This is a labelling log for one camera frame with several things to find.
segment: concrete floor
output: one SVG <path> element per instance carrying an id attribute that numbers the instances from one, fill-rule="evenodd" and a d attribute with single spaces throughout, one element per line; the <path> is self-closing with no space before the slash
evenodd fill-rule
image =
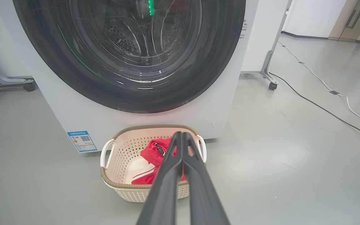
<path id="1" fill-rule="evenodd" d="M 360 44 L 281 41 L 360 114 Z M 360 128 L 346 102 L 277 46 L 270 71 Z M 240 76 L 224 136 L 207 141 L 207 170 L 233 225 L 360 225 L 360 132 L 257 74 Z M 100 177 L 99 153 L 78 154 L 39 90 L 0 97 L 0 225 L 135 224 Z M 189 224 L 189 198 L 177 223 Z"/>

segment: black cable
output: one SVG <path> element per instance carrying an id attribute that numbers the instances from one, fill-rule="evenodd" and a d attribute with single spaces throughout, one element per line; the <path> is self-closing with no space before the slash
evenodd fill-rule
<path id="1" fill-rule="evenodd" d="M 347 123 L 346 121 L 342 120 L 340 117 L 337 117 L 336 115 L 334 115 L 334 114 L 332 114 L 331 112 L 329 112 L 329 110 L 321 107 L 320 105 L 318 105 L 318 104 L 314 103 L 313 101 L 311 101 L 311 100 L 305 98 L 304 96 L 300 95 L 300 94 L 299 94 L 296 90 L 294 90 L 294 88 L 293 88 L 289 83 L 287 83 L 287 81 L 285 81 L 283 78 L 281 78 L 281 77 L 279 77 L 279 76 L 277 76 L 276 74 L 273 74 L 273 73 L 270 73 L 270 74 L 273 75 L 273 76 L 276 76 L 276 77 L 280 78 L 281 80 L 283 80 L 283 81 L 284 81 L 288 86 L 290 86 L 290 88 L 291 88 L 295 93 L 297 93 L 297 95 L 299 95 L 300 97 L 302 97 L 302 98 L 304 98 L 305 100 L 311 102 L 312 104 L 316 105 L 317 107 L 323 109 L 324 111 L 326 111 L 326 112 L 328 112 L 329 114 L 331 114 L 333 117 L 336 117 L 337 119 L 343 121 L 345 124 L 348 124 L 348 125 L 350 125 L 351 127 L 353 127 L 353 128 L 355 128 L 355 129 L 357 129 L 358 131 L 360 131 L 360 129 L 359 129 L 358 127 Z"/>

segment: brown basket rim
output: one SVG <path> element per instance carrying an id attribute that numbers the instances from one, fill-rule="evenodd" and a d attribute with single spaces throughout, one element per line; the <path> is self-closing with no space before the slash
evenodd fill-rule
<path id="1" fill-rule="evenodd" d="M 119 131 L 117 134 L 113 136 L 113 139 L 117 139 L 120 135 L 126 133 L 127 131 L 133 131 L 133 130 L 142 130 L 142 129 L 150 129 L 150 128 L 183 128 L 190 130 L 194 133 L 195 136 L 198 135 L 198 133 L 191 127 L 187 127 L 184 125 L 174 125 L 174 124 L 161 124 L 161 125 L 145 125 L 145 126 L 136 126 L 136 127 L 129 127 L 126 129 L 123 129 Z M 152 185 L 132 185 L 132 184 L 120 184 L 111 181 L 107 175 L 104 167 L 100 168 L 101 171 L 101 177 L 104 179 L 104 181 L 113 188 L 123 188 L 123 189 L 151 189 Z M 179 185 L 187 185 L 187 181 L 180 181 Z"/>

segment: basket handle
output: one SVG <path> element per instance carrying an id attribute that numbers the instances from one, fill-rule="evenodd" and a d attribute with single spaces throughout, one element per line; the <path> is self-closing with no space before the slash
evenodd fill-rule
<path id="1" fill-rule="evenodd" d="M 101 152 L 101 161 L 100 161 L 100 164 L 101 164 L 101 167 L 106 169 L 106 166 L 105 166 L 105 154 L 106 154 L 106 150 L 107 148 L 111 145 L 111 144 L 114 144 L 115 143 L 115 139 L 111 139 L 109 140 L 105 145 L 104 145 L 104 148 L 102 149 L 102 152 Z"/>
<path id="2" fill-rule="evenodd" d="M 201 142 L 202 152 L 201 152 L 201 148 L 200 148 L 200 144 L 199 144 L 199 143 L 197 143 L 198 150 L 200 151 L 202 160 L 203 160 L 204 162 L 206 162 L 206 144 L 205 144 L 205 141 L 204 141 L 203 137 L 201 137 L 200 135 L 197 135 L 197 138 L 198 138 L 198 139 L 200 140 L 200 142 Z"/>

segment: caster wheel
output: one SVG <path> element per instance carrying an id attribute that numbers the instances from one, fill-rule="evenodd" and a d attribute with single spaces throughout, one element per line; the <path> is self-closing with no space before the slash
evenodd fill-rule
<path id="1" fill-rule="evenodd" d="M 34 84 L 32 84 L 32 83 L 25 84 L 23 86 L 23 88 L 24 88 L 24 90 L 29 91 L 29 92 L 34 91 L 36 89 L 36 87 L 34 87 Z"/>
<path id="2" fill-rule="evenodd" d="M 274 89 L 276 89 L 277 88 L 277 84 L 274 84 L 274 83 L 270 83 L 269 84 L 269 89 L 270 90 L 274 90 Z"/>

